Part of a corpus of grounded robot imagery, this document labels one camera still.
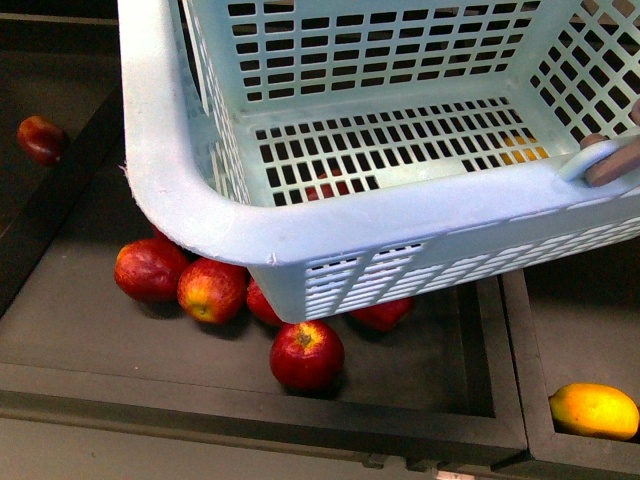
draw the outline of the mango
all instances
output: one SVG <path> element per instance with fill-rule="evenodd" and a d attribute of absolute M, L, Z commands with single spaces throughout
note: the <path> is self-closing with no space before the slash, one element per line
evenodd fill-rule
<path fill-rule="evenodd" d="M 572 383 L 549 397 L 556 428 L 564 433 L 626 441 L 638 431 L 635 402 L 617 388 Z"/>
<path fill-rule="evenodd" d="M 516 159 L 518 163 L 524 163 L 526 161 L 534 161 L 539 158 L 548 158 L 549 154 L 543 147 L 536 147 L 535 151 L 531 148 L 526 148 L 525 146 L 529 143 L 536 143 L 537 140 L 535 137 L 529 136 L 526 140 L 520 135 L 515 135 L 514 138 L 504 137 L 502 139 L 504 144 L 507 147 L 520 147 L 521 150 L 514 150 L 511 152 L 511 155 Z M 501 153 L 500 158 L 505 163 L 505 165 L 512 165 L 513 159 L 508 153 Z"/>

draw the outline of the yellow fruit inside basket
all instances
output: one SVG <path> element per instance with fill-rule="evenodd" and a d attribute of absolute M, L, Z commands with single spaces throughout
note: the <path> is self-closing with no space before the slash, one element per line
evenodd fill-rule
<path fill-rule="evenodd" d="M 505 137 L 503 138 L 503 141 L 505 146 L 507 147 L 519 147 L 521 145 L 527 145 L 537 142 L 534 137 L 530 136 L 528 137 L 528 139 L 525 139 L 520 135 L 515 135 L 513 138 Z M 514 159 L 517 163 L 524 163 L 527 161 L 532 162 L 540 158 L 549 157 L 547 151 L 542 147 L 536 147 L 535 150 L 533 148 L 522 148 L 521 150 L 515 150 L 511 152 L 511 155 L 509 155 L 508 153 L 500 154 L 500 158 L 505 165 L 512 165 L 514 163 Z"/>

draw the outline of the gray tray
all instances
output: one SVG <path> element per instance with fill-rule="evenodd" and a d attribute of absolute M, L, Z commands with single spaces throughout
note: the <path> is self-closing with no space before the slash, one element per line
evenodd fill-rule
<path fill-rule="evenodd" d="M 322 398 L 276 382 L 274 332 L 248 311 L 203 328 L 174 304 L 126 297 L 113 281 L 115 257 L 151 229 L 120 168 L 119 102 L 118 92 L 105 102 L 0 238 L 4 415 L 393 454 L 414 465 L 492 465 L 525 450 L 496 279 L 421 296 L 387 335 L 328 319 L 347 359 L 340 387 Z"/>
<path fill-rule="evenodd" d="M 604 383 L 640 402 L 640 239 L 504 276 L 529 451 L 495 466 L 537 479 L 640 479 L 629 442 L 558 433 L 548 397 Z M 527 295 L 530 303 L 523 302 Z"/>

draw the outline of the basket side wall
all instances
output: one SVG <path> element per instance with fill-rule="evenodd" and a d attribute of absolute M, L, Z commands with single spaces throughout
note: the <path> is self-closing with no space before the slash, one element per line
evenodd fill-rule
<path fill-rule="evenodd" d="M 204 31 L 213 21 L 213 11 L 198 13 L 191 2 L 182 3 L 186 18 L 191 54 L 196 70 L 197 86 L 189 68 L 188 53 L 184 44 L 179 13 L 174 8 L 175 37 L 182 61 L 185 64 L 182 85 L 187 98 L 199 98 L 201 105 L 191 101 L 190 116 L 194 127 L 191 129 L 193 155 L 203 172 L 203 178 L 219 194 L 239 203 L 250 203 L 245 174 L 240 161 L 238 141 L 233 129 L 229 99 L 223 94 L 219 75 L 207 42 L 203 41 Z"/>
<path fill-rule="evenodd" d="M 201 41 L 221 68 L 240 116 L 349 102 L 372 95 L 464 88 L 477 76 L 504 85 L 542 55 L 579 2 L 190 0 Z M 518 69 L 512 65 L 519 64 Z"/>
<path fill-rule="evenodd" d="M 634 3 L 576 3 L 570 21 L 550 17 L 547 48 L 514 60 L 522 72 L 516 81 L 534 90 L 528 108 L 552 112 L 576 141 L 596 132 L 613 138 L 634 127 L 629 111 L 640 94 L 640 12 Z"/>
<path fill-rule="evenodd" d="M 251 270 L 288 322 L 418 295 L 548 262 L 640 234 L 640 188 L 609 202 Z"/>

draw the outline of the plastic basket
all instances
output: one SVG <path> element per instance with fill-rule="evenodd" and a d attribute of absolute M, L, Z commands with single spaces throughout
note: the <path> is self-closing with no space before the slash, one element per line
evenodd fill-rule
<path fill-rule="evenodd" d="M 286 321 L 640 232 L 638 171 L 560 175 L 585 135 L 638 136 L 637 2 L 183 6 L 120 2 L 129 183 L 170 238 L 246 265 Z"/>

